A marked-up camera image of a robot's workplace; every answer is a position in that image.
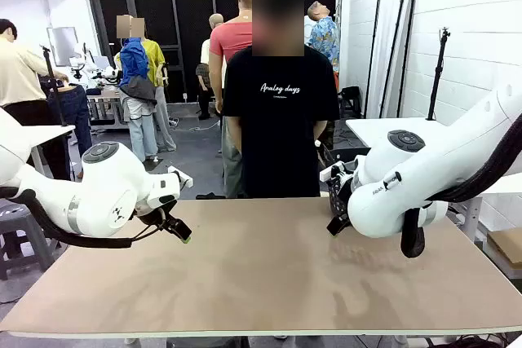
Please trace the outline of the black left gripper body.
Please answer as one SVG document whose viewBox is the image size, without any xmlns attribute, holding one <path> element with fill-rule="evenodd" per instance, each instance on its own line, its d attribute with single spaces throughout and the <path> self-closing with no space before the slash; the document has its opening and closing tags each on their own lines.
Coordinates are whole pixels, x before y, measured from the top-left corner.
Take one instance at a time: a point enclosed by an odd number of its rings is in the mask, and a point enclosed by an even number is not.
<svg viewBox="0 0 522 348">
<path fill-rule="evenodd" d="M 160 227 L 168 216 L 168 213 L 162 207 L 158 207 L 147 214 L 143 214 L 141 216 L 136 215 L 136 217 L 146 226 L 156 226 Z"/>
</svg>

